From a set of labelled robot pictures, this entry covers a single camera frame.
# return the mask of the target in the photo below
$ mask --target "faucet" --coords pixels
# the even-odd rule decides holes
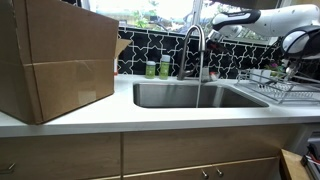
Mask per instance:
[[[194,66],[192,70],[185,70],[185,61],[186,61],[186,50],[187,50],[187,44],[188,40],[191,36],[191,33],[195,30],[198,30],[199,32],[199,52],[200,52],[200,81],[202,79],[202,66],[203,66],[203,57],[204,57],[204,51],[206,50],[205,48],[205,39],[204,39],[204,33],[202,28],[199,25],[192,25],[186,34],[184,44],[183,44],[183,50],[182,50],[182,59],[181,59],[181,64],[180,64],[180,70],[177,79],[182,81],[186,76],[190,76],[194,70],[198,67],[198,64]]]

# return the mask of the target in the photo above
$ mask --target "kitchen counter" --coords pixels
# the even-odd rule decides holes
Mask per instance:
[[[267,108],[141,108],[133,103],[132,85],[137,82],[197,84],[196,79],[177,81],[176,78],[169,78],[163,81],[157,77],[148,80],[139,75],[118,75],[115,77],[113,95],[43,125],[26,125],[0,113],[0,137],[320,123],[320,106],[288,107],[269,101]],[[239,88],[234,86],[236,80],[219,80],[207,84],[215,83]]]

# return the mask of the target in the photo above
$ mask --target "black tile backsplash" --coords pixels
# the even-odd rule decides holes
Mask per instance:
[[[120,74],[145,74],[146,61],[157,63],[156,75],[159,73],[160,58],[162,54],[171,56],[169,75],[177,76],[180,69],[184,35],[166,33],[135,28],[119,28],[118,36],[123,39],[131,39],[133,42],[119,55]],[[235,63],[240,68],[263,68],[270,60],[279,59],[279,49],[271,49],[263,58],[259,58],[268,46],[253,43],[242,43],[225,40],[223,45],[230,53],[205,52],[204,65],[209,66],[210,71],[219,72],[222,78],[234,79],[237,77]],[[192,37],[188,42],[186,53],[186,69],[192,69],[199,62],[198,38]],[[320,63],[318,60],[304,61],[301,72],[320,78]],[[193,76],[198,76],[199,68]]]

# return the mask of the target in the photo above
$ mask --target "dish soap bottle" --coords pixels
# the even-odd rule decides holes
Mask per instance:
[[[159,78],[162,80],[168,79],[169,65],[170,65],[169,63],[170,63],[170,56],[162,55],[161,65],[160,65],[160,75],[159,75]]]
[[[146,78],[153,79],[156,72],[156,63],[154,61],[147,61]]]

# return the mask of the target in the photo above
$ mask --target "dish rack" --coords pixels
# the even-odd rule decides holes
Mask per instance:
[[[293,76],[303,81],[298,83],[288,81],[285,73],[277,73],[277,77],[265,77],[252,70],[239,70],[236,85],[250,89],[278,104],[320,104],[320,81]]]

